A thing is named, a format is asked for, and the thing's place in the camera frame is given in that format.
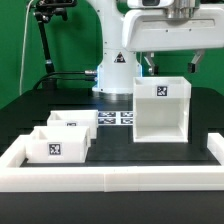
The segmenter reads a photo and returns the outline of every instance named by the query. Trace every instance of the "background wall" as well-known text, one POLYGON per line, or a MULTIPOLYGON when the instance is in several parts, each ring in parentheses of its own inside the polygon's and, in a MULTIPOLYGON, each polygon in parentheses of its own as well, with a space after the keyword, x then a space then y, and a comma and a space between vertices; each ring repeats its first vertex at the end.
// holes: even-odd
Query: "background wall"
MULTIPOLYGON (((0 35, 0 108, 19 96, 22 42, 26 0, 7 0, 1 3, 0 35)), ((122 12, 124 4, 118 5, 122 12)), ((49 46, 57 71, 95 69, 102 59, 101 26, 92 7, 85 0, 68 9, 69 20, 53 17, 46 25, 49 46)), ((207 50, 197 74, 187 73, 187 63, 193 51, 160 52, 155 61, 161 75, 185 76, 193 86, 209 87, 224 94, 224 50, 207 50)), ((35 18, 30 13, 23 91, 45 74, 44 56, 35 18)), ((60 88, 91 87, 89 82, 61 81, 60 88)))

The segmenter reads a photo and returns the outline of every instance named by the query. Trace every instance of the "white plastic edge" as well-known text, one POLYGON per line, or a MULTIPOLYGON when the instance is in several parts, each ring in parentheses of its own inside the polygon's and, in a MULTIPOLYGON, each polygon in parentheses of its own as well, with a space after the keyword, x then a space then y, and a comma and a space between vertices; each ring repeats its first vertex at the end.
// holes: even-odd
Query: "white plastic edge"
MULTIPOLYGON (((19 168, 27 138, 19 136, 0 158, 0 192, 224 190, 222 165, 19 168)), ((208 148, 223 164, 224 138, 209 134, 208 148)))

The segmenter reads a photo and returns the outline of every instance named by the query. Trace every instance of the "small white box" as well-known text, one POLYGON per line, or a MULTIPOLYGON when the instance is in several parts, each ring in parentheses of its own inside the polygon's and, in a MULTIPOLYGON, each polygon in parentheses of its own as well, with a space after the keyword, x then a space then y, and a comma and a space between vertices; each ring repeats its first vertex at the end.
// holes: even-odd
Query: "small white box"
POLYGON ((183 77, 134 79, 135 142, 188 142, 191 84, 183 77))
POLYGON ((89 126, 90 137, 95 139, 98 128, 98 110, 51 111, 48 126, 89 126))
POLYGON ((34 127, 26 141, 28 163, 83 163, 90 147, 89 127, 34 127))

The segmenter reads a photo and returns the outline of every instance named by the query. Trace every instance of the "black table surface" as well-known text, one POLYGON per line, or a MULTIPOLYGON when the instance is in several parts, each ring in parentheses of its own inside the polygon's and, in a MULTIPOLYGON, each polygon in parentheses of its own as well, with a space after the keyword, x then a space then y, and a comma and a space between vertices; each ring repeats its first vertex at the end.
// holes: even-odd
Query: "black table surface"
MULTIPOLYGON (((28 91, 0 110, 0 152, 34 126, 46 125, 51 110, 78 109, 132 111, 132 101, 97 99, 88 89, 28 91)), ((209 132, 224 134, 224 96, 193 88, 189 143, 133 143, 131 126, 100 126, 86 163, 61 166, 218 165, 207 149, 209 132)), ((5 224, 223 223, 223 209, 223 191, 0 193, 5 224)))

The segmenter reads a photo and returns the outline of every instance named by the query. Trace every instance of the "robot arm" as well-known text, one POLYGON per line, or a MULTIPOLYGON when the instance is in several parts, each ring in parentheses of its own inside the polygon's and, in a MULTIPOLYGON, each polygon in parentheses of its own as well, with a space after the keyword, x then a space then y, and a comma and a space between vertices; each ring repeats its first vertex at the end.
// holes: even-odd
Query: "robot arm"
POLYGON ((189 72, 194 73, 204 49, 224 47, 224 5, 207 4, 198 8, 196 2, 189 0, 186 7, 180 8, 178 4, 183 3, 176 0, 161 9, 144 6, 146 1, 128 1, 130 6, 140 8, 130 10, 124 19, 122 43, 128 51, 196 50, 189 63, 189 72))

